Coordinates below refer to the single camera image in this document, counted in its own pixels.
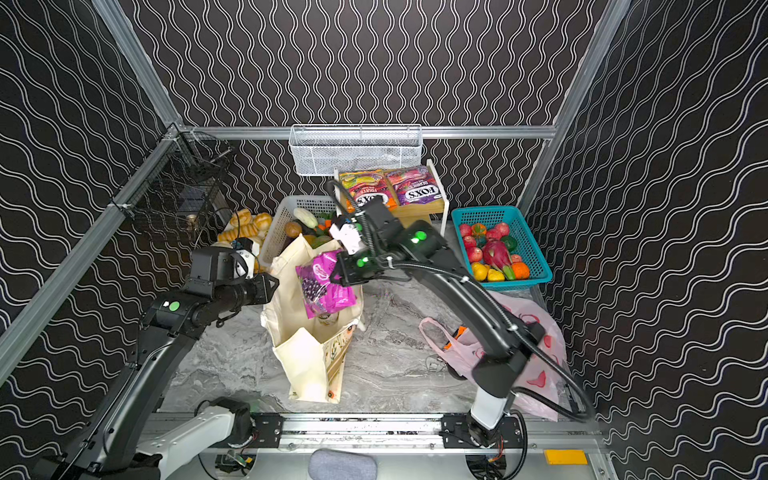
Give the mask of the purple snack packet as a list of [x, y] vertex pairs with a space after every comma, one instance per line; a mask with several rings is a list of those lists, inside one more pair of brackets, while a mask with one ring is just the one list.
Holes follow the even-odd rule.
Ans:
[[343, 286], [335, 273], [338, 254], [339, 250], [323, 252], [295, 267], [309, 319], [326, 318], [357, 304], [353, 288]]

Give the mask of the orange Fox's candy bag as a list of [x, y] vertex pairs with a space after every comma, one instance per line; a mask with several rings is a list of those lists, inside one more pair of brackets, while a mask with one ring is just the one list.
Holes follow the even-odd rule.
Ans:
[[342, 172], [339, 180], [360, 208], [378, 200], [390, 210], [397, 206], [387, 176], [381, 169]]

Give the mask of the cream canvas tote bag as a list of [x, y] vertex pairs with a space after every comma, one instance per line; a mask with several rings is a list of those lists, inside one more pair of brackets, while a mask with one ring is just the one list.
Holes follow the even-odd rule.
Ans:
[[340, 247], [333, 240], [317, 249], [303, 238], [294, 240], [276, 257], [269, 273], [279, 280], [272, 300], [263, 308], [261, 326], [289, 381], [289, 398], [337, 404], [341, 399], [346, 354], [355, 330], [362, 326], [364, 296], [353, 289], [355, 304], [326, 320], [309, 318], [295, 271], [322, 253]]

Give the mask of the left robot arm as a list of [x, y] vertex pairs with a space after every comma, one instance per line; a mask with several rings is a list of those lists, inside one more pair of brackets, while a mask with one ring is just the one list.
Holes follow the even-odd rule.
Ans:
[[61, 454], [44, 456], [34, 479], [160, 479], [167, 453], [139, 451], [140, 435], [178, 365], [205, 330], [243, 307], [266, 305], [280, 285], [242, 250], [204, 247], [191, 255], [183, 286], [159, 295], [140, 322], [128, 364], [84, 430]]

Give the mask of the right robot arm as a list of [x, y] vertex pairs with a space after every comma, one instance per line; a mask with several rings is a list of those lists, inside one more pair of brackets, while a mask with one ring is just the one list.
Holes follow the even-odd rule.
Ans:
[[[343, 208], [341, 217], [361, 235], [363, 248], [339, 255], [331, 276], [333, 282], [361, 285], [389, 279], [392, 272], [401, 271], [442, 300], [480, 342], [484, 355], [469, 375], [477, 385], [466, 422], [472, 444], [487, 447], [497, 443], [498, 425], [512, 394], [535, 399], [574, 421], [593, 420], [595, 410], [586, 393], [541, 349], [544, 328], [527, 324], [503, 308], [468, 274], [429, 222], [419, 220], [405, 227], [387, 207], [375, 202]], [[532, 358], [542, 360], [571, 386], [581, 398], [583, 410], [568, 411], [532, 390], [515, 386]]]

